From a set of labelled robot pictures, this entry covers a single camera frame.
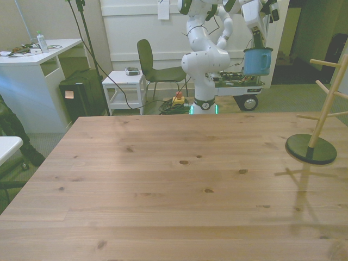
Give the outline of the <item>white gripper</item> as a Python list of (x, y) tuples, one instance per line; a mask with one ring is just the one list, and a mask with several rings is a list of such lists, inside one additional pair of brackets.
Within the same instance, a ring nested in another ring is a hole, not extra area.
[(241, 1), (241, 11), (246, 25), (252, 29), (253, 47), (266, 47), (266, 29), (262, 27), (260, 11), (262, 3), (259, 0)]

